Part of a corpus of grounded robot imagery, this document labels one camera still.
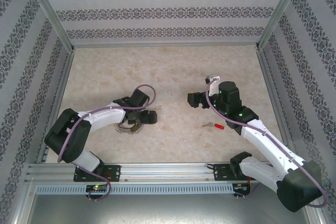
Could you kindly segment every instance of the marble floor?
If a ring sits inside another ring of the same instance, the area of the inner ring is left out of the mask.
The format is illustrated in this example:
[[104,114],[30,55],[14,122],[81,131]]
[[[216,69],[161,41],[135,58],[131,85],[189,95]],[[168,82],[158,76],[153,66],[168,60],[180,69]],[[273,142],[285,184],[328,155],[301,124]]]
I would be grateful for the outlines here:
[[[158,113],[157,124],[145,125],[132,135],[117,132],[115,125],[106,126],[89,135],[86,149],[106,163],[221,162],[242,151],[265,161],[213,111],[187,103],[187,94],[203,92],[204,78],[212,73],[222,81],[234,81],[243,105],[280,139],[254,46],[77,49],[60,111],[93,110],[130,96],[135,87],[147,83],[157,91],[149,107]],[[152,96],[150,89],[142,90]],[[225,129],[202,127],[208,122]],[[47,162],[56,160],[49,150]]]

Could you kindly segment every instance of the mounting plate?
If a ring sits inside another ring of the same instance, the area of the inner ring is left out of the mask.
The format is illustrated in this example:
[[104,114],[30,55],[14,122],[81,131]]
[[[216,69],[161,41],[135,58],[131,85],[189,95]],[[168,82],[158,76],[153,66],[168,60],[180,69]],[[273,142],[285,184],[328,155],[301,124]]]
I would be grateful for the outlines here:
[[[107,178],[110,182],[119,182],[121,166],[120,165],[104,165],[102,177]],[[81,169],[75,169],[74,182],[103,182],[104,180],[87,174]]]
[[208,164],[207,168],[214,171],[214,179],[215,181],[235,181],[235,180],[246,180],[248,181],[248,177],[245,175],[237,175],[235,177],[234,173],[230,169],[230,164]]

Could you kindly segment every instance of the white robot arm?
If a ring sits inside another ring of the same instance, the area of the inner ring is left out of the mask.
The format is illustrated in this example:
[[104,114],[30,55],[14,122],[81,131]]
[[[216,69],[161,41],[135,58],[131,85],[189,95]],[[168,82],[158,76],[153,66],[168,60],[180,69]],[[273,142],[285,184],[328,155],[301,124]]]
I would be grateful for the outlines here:
[[[119,105],[112,102],[107,106],[116,107]],[[88,113],[89,113],[88,111],[81,111],[78,112],[78,116],[81,118],[82,116]],[[94,115],[89,115],[84,120],[91,124],[89,133],[92,133],[109,124],[121,123],[124,117],[125,117],[125,110],[111,109],[111,110],[99,111]],[[84,148],[82,153],[74,161],[72,161],[72,163],[74,163],[76,166],[83,167],[86,170],[93,172],[100,164],[100,159]]]
[[323,191],[319,165],[314,161],[306,162],[286,148],[269,132],[256,113],[242,106],[234,82],[220,82],[217,75],[207,76],[205,80],[208,92],[188,94],[190,106],[197,108],[202,104],[204,109],[211,107],[226,120],[230,128],[253,143],[272,165],[266,165],[243,152],[230,160],[233,174],[252,177],[266,185],[293,212],[319,198]]
[[104,163],[93,153],[84,149],[88,135],[109,124],[128,121],[129,124],[154,124],[157,122],[155,111],[143,110],[149,106],[149,96],[138,88],[131,97],[114,100],[107,106],[95,111],[76,112],[66,109],[45,137],[45,143],[59,155],[58,161],[73,163],[83,170],[100,175]]

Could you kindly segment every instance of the aluminum frame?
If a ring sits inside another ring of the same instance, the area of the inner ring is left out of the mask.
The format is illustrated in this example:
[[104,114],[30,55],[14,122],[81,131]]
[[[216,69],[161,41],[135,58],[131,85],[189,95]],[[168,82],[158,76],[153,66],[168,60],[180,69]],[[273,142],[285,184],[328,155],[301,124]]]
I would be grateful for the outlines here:
[[265,47],[269,37],[272,35],[274,28],[277,26],[279,19],[282,17],[289,3],[290,0],[279,1],[277,7],[272,13],[271,18],[269,19],[269,22],[267,23],[264,31],[262,32],[259,42],[257,43],[260,49],[263,49]]
[[[213,171],[206,167],[208,163],[121,163],[120,181],[113,185],[201,185],[232,186],[232,183],[242,181],[215,181]],[[229,162],[214,162],[211,164],[229,164]],[[14,217],[10,223],[28,223],[35,196],[39,185],[94,185],[96,183],[74,182],[75,166],[72,164],[30,164],[24,181]],[[311,224],[325,224],[321,209],[306,207],[306,213]]]
[[47,18],[50,20],[50,23],[52,24],[53,28],[55,29],[58,37],[62,41],[64,47],[69,52],[73,49],[73,44],[64,29],[61,21],[59,20],[59,17],[57,16],[55,10],[53,9],[53,6],[51,5],[49,0],[38,0],[39,4],[41,5],[43,11],[45,12]]

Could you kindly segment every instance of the key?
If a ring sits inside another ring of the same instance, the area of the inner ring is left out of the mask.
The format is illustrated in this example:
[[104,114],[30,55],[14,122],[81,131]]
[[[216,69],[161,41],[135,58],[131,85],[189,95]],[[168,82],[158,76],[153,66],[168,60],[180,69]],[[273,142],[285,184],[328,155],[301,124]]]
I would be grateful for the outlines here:
[[209,122],[209,123],[207,123],[207,124],[205,124],[205,125],[202,125],[202,127],[206,127],[206,126],[208,126],[208,127],[213,127],[214,124],[213,124],[212,122]]

